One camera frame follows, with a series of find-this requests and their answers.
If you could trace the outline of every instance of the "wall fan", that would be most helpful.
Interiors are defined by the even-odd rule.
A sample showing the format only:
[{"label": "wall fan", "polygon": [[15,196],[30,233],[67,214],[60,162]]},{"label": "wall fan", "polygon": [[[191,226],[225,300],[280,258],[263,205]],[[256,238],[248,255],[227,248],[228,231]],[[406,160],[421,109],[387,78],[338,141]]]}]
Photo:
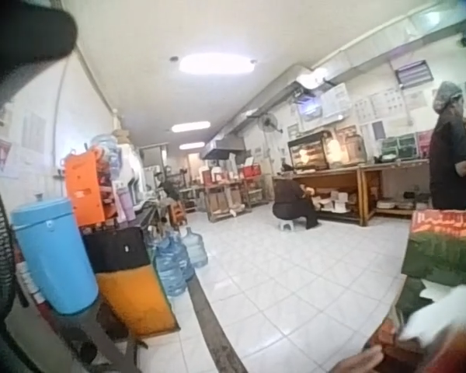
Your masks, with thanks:
[{"label": "wall fan", "polygon": [[278,119],[272,115],[271,113],[263,114],[257,120],[257,126],[262,132],[270,133],[270,132],[279,132],[283,133],[283,130],[278,128]]}]

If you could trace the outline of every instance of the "white tiled floor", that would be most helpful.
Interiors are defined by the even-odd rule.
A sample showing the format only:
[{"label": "white tiled floor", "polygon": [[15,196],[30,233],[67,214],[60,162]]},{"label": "white tiled floor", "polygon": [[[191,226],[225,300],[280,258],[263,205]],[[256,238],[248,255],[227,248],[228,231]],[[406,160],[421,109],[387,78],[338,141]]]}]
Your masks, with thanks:
[{"label": "white tiled floor", "polygon": [[[319,373],[358,352],[398,287],[407,221],[370,227],[323,221],[281,232],[270,206],[217,223],[190,214],[209,264],[197,271],[218,320],[251,373]],[[182,330],[149,340],[143,372],[217,372],[186,293],[172,301]]]}]

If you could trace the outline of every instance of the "red triangle sign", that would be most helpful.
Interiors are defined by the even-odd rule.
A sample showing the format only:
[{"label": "red triangle sign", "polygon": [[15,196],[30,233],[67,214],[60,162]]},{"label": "red triangle sign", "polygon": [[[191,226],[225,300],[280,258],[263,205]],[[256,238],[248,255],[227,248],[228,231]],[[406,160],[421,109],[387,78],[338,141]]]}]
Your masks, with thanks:
[{"label": "red triangle sign", "polygon": [[0,170],[3,171],[9,157],[12,142],[0,140]]}]

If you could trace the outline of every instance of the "person in black shirt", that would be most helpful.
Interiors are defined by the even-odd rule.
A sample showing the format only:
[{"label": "person in black shirt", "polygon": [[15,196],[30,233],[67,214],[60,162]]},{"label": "person in black shirt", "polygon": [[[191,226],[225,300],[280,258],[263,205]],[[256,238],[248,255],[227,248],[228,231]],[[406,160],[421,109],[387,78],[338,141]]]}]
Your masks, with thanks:
[{"label": "person in black shirt", "polygon": [[318,225],[318,213],[310,196],[290,177],[294,170],[293,167],[287,164],[283,164],[282,167],[285,177],[277,180],[274,185],[274,216],[281,220],[306,218],[306,229],[316,227]]},{"label": "person in black shirt", "polygon": [[172,185],[169,180],[164,179],[163,173],[156,173],[155,178],[159,181],[158,188],[162,188],[167,197],[172,198],[175,202],[179,201],[178,190]]},{"label": "person in black shirt", "polygon": [[466,209],[463,105],[461,88],[442,82],[433,101],[439,117],[429,145],[429,190],[437,210]]}]

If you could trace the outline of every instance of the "white ceiling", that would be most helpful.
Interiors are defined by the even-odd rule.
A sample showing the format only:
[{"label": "white ceiling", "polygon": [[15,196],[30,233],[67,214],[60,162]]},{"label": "white ceiling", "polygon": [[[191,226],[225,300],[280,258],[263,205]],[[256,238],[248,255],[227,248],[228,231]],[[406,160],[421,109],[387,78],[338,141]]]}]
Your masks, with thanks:
[{"label": "white ceiling", "polygon": [[[64,0],[79,43],[135,145],[208,141],[293,64],[315,62],[424,0]],[[198,76],[171,56],[241,54],[248,75]],[[209,130],[173,134],[173,124],[209,120]]]}]

